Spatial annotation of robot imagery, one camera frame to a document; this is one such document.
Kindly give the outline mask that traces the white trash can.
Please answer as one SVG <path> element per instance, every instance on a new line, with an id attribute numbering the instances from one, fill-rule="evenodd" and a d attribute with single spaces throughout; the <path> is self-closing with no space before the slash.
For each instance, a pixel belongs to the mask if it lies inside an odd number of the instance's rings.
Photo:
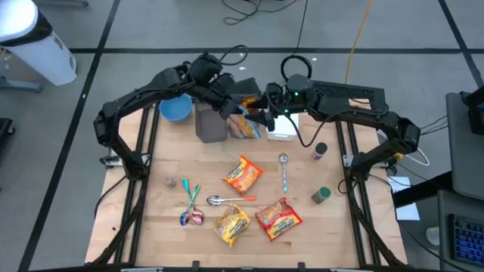
<path id="1" fill-rule="evenodd" d="M 32 0 L 0 0 L 0 47 L 53 85 L 77 78 L 76 58 Z"/>

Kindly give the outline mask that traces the purple lid spice jar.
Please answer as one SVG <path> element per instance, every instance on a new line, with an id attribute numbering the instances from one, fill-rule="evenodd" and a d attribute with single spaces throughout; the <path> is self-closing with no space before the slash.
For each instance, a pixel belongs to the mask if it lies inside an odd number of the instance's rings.
<path id="1" fill-rule="evenodd" d="M 316 144 L 314 150 L 311 154 L 311 159 L 313 161 L 318 161 L 327 152 L 327 145 L 324 142 L 319 142 Z"/>

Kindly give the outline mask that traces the grey monitor back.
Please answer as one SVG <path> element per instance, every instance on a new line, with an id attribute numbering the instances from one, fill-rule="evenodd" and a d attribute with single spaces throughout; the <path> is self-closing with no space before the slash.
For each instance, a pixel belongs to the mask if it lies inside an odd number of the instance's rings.
<path id="1" fill-rule="evenodd" d="M 453 189 L 484 200 L 484 135 L 471 131 L 468 108 L 458 93 L 445 96 Z"/>

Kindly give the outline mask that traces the white paper sheet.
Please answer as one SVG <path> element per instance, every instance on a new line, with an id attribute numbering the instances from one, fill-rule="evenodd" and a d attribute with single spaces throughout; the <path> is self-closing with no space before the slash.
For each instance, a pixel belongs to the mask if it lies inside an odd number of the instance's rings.
<path id="1" fill-rule="evenodd" d="M 407 189 L 411 186 L 408 177 L 389 176 L 387 178 L 391 186 L 392 195 L 394 196 L 401 190 Z M 398 221 L 419 221 L 420 215 L 415 203 L 402 206 L 396 209 L 396 218 Z"/>

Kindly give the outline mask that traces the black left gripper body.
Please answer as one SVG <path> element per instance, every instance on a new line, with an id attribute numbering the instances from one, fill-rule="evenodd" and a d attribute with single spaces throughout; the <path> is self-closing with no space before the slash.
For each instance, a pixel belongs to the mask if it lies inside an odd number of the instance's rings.
<path id="1" fill-rule="evenodd" d="M 235 84 L 232 74 L 219 74 L 211 81 L 211 104 L 223 104 L 224 100 L 232 99 L 234 93 L 231 93 L 231 88 Z"/>

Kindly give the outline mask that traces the black wedge stand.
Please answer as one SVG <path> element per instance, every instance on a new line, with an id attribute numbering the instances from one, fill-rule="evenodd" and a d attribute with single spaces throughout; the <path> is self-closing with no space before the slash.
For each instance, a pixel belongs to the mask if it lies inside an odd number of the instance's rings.
<path id="1" fill-rule="evenodd" d="M 234 94 L 256 95 L 259 92 L 260 88 L 253 77 L 241 80 L 233 85 Z"/>

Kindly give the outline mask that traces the orange ramen packet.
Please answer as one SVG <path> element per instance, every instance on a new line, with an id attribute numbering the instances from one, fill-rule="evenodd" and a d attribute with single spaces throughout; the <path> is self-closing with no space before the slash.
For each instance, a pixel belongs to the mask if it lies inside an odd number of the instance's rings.
<path id="1" fill-rule="evenodd" d="M 263 173 L 259 166 L 241 156 L 237 165 L 222 180 L 238 194 L 244 195 Z"/>

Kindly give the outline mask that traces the white plastic bin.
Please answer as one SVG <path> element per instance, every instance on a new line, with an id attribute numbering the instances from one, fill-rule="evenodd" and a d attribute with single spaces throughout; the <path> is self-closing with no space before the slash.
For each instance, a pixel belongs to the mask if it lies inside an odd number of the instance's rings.
<path id="1" fill-rule="evenodd" d="M 294 122 L 296 128 L 299 127 L 299 115 L 297 113 L 290 115 L 291 120 L 281 115 L 275 118 L 274 131 L 266 130 L 266 136 L 273 141 L 292 141 L 297 138 L 296 129 L 291 122 Z"/>

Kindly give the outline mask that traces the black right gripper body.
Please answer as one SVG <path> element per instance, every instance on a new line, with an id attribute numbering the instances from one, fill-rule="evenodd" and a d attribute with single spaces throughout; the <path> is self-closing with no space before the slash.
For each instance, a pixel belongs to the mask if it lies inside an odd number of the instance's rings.
<path id="1" fill-rule="evenodd" d="M 267 101 L 268 112 L 271 114 L 291 114 L 289 98 L 284 88 L 278 83 L 271 82 L 265 87 L 264 98 Z"/>

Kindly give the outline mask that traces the silver spoon teal handle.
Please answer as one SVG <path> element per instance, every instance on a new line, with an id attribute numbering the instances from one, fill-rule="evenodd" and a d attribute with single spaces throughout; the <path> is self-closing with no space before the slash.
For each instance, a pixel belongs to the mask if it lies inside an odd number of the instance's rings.
<path id="1" fill-rule="evenodd" d="M 287 163 L 288 163 L 288 156 L 286 153 L 281 153 L 279 155 L 279 162 L 282 167 L 282 181 L 283 181 L 283 192 L 288 192 L 288 184 L 287 184 Z"/>

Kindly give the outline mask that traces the backlit keyboard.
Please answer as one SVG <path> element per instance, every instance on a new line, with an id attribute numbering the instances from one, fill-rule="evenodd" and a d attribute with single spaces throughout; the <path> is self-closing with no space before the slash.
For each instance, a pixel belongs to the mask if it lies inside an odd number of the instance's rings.
<path id="1" fill-rule="evenodd" d="M 450 214 L 448 227 L 451 257 L 456 261 L 484 267 L 484 221 Z"/>

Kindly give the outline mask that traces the blue-edged ramen packet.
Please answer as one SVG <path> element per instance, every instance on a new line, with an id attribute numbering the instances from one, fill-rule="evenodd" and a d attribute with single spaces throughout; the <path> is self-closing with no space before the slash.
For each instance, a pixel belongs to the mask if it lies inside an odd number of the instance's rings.
<path id="1" fill-rule="evenodd" d="M 230 136 L 238 139 L 261 138 L 258 125 L 245 119 L 245 115 L 247 115 L 247 112 L 243 112 L 240 115 L 230 115 L 227 120 Z"/>

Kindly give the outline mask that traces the yellow ramen packet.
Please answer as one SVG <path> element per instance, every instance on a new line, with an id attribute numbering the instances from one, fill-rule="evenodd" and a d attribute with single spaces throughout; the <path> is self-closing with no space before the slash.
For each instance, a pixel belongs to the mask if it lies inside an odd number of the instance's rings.
<path id="1" fill-rule="evenodd" d="M 231 248 L 249 227 L 250 222 L 250 217 L 241 207 L 230 204 L 222 217 L 213 225 L 213 230 Z"/>

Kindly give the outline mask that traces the white computer mouse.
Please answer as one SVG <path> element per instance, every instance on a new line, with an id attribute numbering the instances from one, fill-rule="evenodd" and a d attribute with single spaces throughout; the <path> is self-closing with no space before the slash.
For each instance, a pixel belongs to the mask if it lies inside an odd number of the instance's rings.
<path id="1" fill-rule="evenodd" d="M 428 227 L 425 231 L 427 241 L 433 246 L 439 246 L 439 227 Z"/>

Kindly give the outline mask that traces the black computer case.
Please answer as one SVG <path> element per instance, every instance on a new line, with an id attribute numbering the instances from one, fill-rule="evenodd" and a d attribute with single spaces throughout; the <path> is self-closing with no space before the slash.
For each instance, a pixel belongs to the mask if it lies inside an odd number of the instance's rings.
<path id="1" fill-rule="evenodd" d="M 345 85 L 333 82 L 313 81 L 317 91 L 334 101 L 349 102 L 349 99 L 366 100 L 373 111 L 387 110 L 384 90 L 359 85 Z"/>

